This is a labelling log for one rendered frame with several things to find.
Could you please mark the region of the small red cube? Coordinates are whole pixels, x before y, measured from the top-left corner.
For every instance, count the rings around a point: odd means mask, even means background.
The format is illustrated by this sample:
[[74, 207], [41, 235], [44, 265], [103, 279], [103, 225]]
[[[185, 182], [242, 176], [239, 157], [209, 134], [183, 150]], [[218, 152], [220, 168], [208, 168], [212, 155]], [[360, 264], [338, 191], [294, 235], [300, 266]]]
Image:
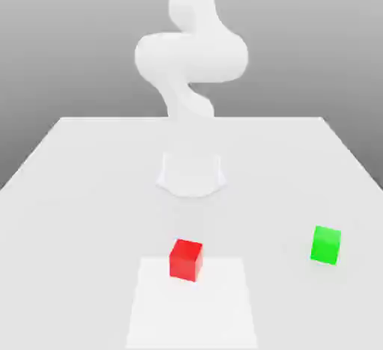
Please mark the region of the small red cube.
[[169, 275], [196, 282], [203, 265], [203, 244], [177, 239], [169, 254]]

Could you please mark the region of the small green cube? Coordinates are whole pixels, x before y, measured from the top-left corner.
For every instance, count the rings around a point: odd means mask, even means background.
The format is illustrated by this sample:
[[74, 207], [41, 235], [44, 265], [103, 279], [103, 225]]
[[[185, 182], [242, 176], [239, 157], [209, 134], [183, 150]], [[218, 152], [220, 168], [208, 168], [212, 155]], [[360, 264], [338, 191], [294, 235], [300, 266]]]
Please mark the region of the small green cube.
[[336, 265], [341, 244], [341, 231], [329, 227], [316, 225], [313, 232], [313, 241], [310, 259]]

